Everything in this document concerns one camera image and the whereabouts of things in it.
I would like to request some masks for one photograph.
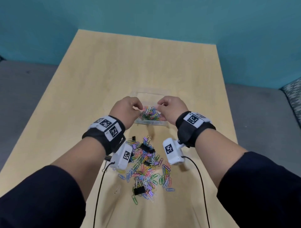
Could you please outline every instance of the plastic container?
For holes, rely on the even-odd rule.
[[[135,88],[130,94],[131,97],[138,97],[143,106],[156,106],[157,102],[164,96],[169,95],[167,90],[153,89],[153,88]],[[158,120],[141,120],[140,118],[135,120],[136,124],[158,125],[167,126],[167,121]]]

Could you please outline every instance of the person's left arm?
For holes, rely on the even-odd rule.
[[[133,106],[143,109],[138,98],[125,97],[109,115],[128,129],[140,114]],[[97,139],[83,138],[0,198],[0,227],[80,227],[105,155]]]

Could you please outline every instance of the wristband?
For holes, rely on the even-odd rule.
[[[104,116],[92,123],[88,130],[82,135],[97,139],[106,151],[106,155],[116,152],[126,140],[123,133],[126,128],[124,124],[113,116]]]
[[[212,122],[197,112],[186,111],[175,123],[180,142],[189,147],[195,147],[198,136],[207,128],[216,130]]]

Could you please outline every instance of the teal wall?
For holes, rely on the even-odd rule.
[[[225,82],[301,76],[301,0],[0,0],[0,55],[59,64],[77,29],[216,44]]]

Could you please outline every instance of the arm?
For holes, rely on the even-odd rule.
[[[188,111],[180,98],[169,96],[157,109],[173,125]],[[241,228],[299,224],[300,177],[213,129],[197,136],[195,148],[218,188],[217,198]]]
[[[125,129],[143,109],[136,97],[116,102],[110,116]],[[102,144],[85,137],[51,165],[36,171],[0,198],[0,227],[80,227],[85,202],[105,157]]]

